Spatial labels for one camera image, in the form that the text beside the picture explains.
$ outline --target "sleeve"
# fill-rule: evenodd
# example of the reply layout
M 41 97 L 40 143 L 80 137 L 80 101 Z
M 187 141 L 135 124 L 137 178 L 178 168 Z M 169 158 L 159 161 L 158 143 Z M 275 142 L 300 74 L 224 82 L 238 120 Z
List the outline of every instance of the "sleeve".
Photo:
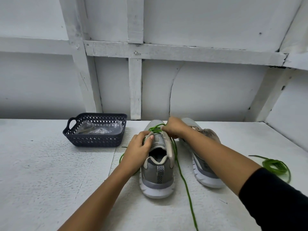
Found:
M 265 168 L 250 176 L 239 198 L 263 231 L 308 230 L 308 198 Z

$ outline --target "transparent plastic bag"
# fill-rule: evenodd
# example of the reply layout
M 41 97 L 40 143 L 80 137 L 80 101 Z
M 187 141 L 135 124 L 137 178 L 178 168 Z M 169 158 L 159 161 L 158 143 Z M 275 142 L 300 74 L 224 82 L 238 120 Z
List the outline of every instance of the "transparent plastic bag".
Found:
M 117 135 L 123 130 L 122 122 L 116 120 L 116 123 L 94 124 L 90 121 L 84 121 L 75 134 L 91 134 L 91 135 Z

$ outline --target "gray sneaker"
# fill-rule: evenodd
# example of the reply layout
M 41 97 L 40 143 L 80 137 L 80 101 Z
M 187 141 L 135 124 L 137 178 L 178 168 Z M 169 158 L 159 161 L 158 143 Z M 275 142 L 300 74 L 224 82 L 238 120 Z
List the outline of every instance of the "gray sneaker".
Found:
M 216 142 L 220 143 L 220 140 L 217 134 L 212 131 L 211 129 L 202 129 L 194 120 L 190 118 L 183 118 L 183 122 L 185 122 L 191 128 L 201 132 L 205 136 L 210 137 L 211 139 L 215 140 Z M 212 188 L 221 188 L 224 187 L 225 184 L 222 182 L 221 179 L 217 177 L 217 175 L 213 172 L 213 170 L 208 166 L 208 164 L 200 158 L 200 156 L 193 150 L 185 140 L 180 139 L 183 145 L 191 152 L 192 154 L 192 165 L 193 171 L 195 174 L 196 179 L 205 186 L 212 187 Z
M 153 120 L 145 130 L 163 123 L 160 120 Z M 175 155 L 166 132 L 151 132 L 145 140 L 151 135 L 154 135 L 154 140 L 149 155 L 141 166 L 139 183 L 144 195 L 161 199 L 171 195 L 175 188 L 173 177 Z

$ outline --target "human hand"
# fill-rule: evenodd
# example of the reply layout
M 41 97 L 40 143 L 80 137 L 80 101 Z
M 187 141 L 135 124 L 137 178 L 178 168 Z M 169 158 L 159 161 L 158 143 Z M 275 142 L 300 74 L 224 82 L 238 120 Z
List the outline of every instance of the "human hand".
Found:
M 141 167 L 148 156 L 154 136 L 150 136 L 145 141 L 144 145 L 142 145 L 142 142 L 144 137 L 149 133 L 149 131 L 141 131 L 138 135 L 134 135 L 123 155 L 120 165 L 123 166 L 131 176 Z
M 165 126 L 161 128 L 163 131 L 167 132 L 167 134 L 174 138 L 184 138 L 185 132 L 191 129 L 188 125 L 186 125 L 181 119 L 176 117 L 170 117 Z

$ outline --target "white sole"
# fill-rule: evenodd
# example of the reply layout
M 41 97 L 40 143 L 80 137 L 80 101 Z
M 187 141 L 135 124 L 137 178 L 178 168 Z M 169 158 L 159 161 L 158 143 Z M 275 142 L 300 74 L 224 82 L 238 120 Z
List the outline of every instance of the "white sole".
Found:
M 192 154 L 192 165 L 193 165 L 193 173 L 195 178 L 204 186 L 212 187 L 212 188 L 223 188 L 225 184 L 219 178 L 211 178 L 203 175 L 197 168 L 194 156 Z
M 167 198 L 169 195 L 171 195 L 175 189 L 175 183 L 173 181 L 172 185 L 169 186 L 168 188 L 165 189 L 152 189 L 147 187 L 146 185 L 143 184 L 143 181 L 141 179 L 141 170 L 139 174 L 139 184 L 142 193 L 152 199 L 163 199 Z

